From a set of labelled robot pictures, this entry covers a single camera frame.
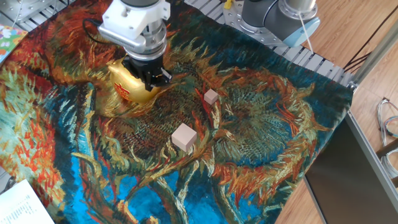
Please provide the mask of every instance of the wooden cube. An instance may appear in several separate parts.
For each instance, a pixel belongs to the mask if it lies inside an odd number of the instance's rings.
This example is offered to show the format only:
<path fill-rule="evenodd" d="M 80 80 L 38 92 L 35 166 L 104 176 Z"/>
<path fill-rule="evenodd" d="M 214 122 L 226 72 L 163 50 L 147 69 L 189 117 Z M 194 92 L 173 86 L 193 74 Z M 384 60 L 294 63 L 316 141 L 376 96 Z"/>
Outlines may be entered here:
<path fill-rule="evenodd" d="M 197 132 L 186 124 L 181 124 L 172 134 L 172 142 L 180 149 L 188 152 L 189 148 L 197 140 Z"/>
<path fill-rule="evenodd" d="M 218 99 L 218 93 L 216 93 L 214 90 L 209 89 L 209 91 L 207 91 L 205 93 L 205 101 L 207 103 L 209 103 L 210 105 L 215 103 L 215 101 L 217 101 L 217 99 Z"/>

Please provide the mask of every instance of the paper sheet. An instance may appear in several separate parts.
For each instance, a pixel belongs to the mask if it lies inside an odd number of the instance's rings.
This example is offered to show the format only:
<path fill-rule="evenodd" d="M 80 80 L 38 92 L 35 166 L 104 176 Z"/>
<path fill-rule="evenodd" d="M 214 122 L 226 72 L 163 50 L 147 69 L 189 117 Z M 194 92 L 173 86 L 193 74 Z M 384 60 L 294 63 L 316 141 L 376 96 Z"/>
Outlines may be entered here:
<path fill-rule="evenodd" d="M 18 223 L 54 223 L 27 180 L 0 195 L 0 224 Z"/>

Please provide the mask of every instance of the black cable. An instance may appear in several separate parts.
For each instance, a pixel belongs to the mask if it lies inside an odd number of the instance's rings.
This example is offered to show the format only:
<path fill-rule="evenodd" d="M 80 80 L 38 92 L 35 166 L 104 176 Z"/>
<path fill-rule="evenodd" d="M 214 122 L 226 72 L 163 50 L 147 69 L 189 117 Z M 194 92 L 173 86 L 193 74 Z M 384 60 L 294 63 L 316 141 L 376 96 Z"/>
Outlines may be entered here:
<path fill-rule="evenodd" d="M 367 58 L 371 53 L 372 53 L 372 52 L 367 53 L 366 55 L 363 55 L 362 57 L 359 57 L 359 58 L 353 60 L 353 61 L 351 62 L 351 64 L 354 63 L 354 62 L 357 62 L 357 61 L 359 61 L 359 60 L 361 60 L 361 59 Z"/>
<path fill-rule="evenodd" d="M 356 72 L 359 68 L 361 68 L 361 66 L 358 66 L 357 68 L 355 68 L 351 73 Z"/>
<path fill-rule="evenodd" d="M 357 66 L 357 65 L 363 63 L 364 61 L 366 61 L 366 59 L 367 59 L 367 57 L 366 58 L 362 58 L 359 62 L 355 63 L 354 65 L 350 66 L 349 68 L 347 68 L 345 70 L 349 71 L 349 70 L 353 69 L 355 66 Z"/>
<path fill-rule="evenodd" d="M 111 42 L 102 42 L 99 40 L 96 40 L 93 36 L 91 36 L 91 34 L 88 32 L 87 28 L 86 28 L 86 22 L 90 22 L 92 23 L 94 26 L 99 27 L 101 25 L 101 21 L 96 20 L 96 19 L 83 19 L 83 30 L 85 30 L 87 36 L 94 42 L 99 43 L 99 44 L 107 44 L 107 45 L 112 45 L 114 43 Z"/>
<path fill-rule="evenodd" d="M 360 48 L 359 51 L 357 51 L 357 53 L 354 55 L 353 58 L 351 58 L 351 60 L 346 64 L 346 66 L 344 66 L 344 70 L 346 70 L 346 68 L 348 66 L 350 66 L 354 60 L 354 58 L 356 56 L 358 56 L 358 54 L 365 48 L 365 46 L 371 41 L 371 39 L 376 35 L 376 33 L 379 31 L 379 29 L 384 25 L 384 23 L 393 15 L 394 12 L 396 12 L 396 10 L 398 9 L 398 5 L 391 11 L 391 13 L 381 22 L 381 24 L 379 25 L 379 27 L 373 32 L 373 34 L 370 36 L 370 38 L 365 42 L 365 44 Z"/>

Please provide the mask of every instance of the painted tablecloth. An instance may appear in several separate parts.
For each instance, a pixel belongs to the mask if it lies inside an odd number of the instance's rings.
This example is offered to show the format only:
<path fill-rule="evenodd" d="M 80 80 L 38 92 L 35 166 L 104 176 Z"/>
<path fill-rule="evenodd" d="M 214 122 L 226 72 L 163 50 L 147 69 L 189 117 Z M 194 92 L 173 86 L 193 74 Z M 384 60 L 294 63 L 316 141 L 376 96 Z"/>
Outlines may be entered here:
<path fill-rule="evenodd" d="M 274 223 L 353 93 L 174 1 L 174 79 L 147 104 L 128 102 L 107 69 L 124 50 L 82 28 L 109 4 L 74 2 L 4 62 L 0 166 L 57 223 Z M 198 133 L 188 152 L 171 143 L 182 123 Z"/>

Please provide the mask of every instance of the wooden floor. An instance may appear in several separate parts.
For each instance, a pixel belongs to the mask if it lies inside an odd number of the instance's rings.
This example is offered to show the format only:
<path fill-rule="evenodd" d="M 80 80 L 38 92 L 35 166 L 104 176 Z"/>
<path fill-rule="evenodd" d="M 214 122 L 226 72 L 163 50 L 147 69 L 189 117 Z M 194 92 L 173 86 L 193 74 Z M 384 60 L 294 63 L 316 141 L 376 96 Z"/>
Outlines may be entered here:
<path fill-rule="evenodd" d="M 314 51 L 343 67 L 365 43 L 377 26 L 398 4 L 396 0 L 318 0 L 319 17 L 322 24 L 311 37 Z M 369 43 L 364 55 L 379 43 L 391 25 L 398 20 L 396 12 Z M 366 77 L 354 94 L 351 111 L 365 136 L 377 151 L 382 147 L 376 119 L 376 106 L 386 97 L 398 105 L 398 44 L 380 64 Z M 391 107 L 383 110 L 383 119 L 398 115 Z M 392 163 L 398 168 L 398 156 L 392 156 Z M 303 182 L 289 198 L 280 214 L 277 224 L 321 224 L 310 193 Z"/>

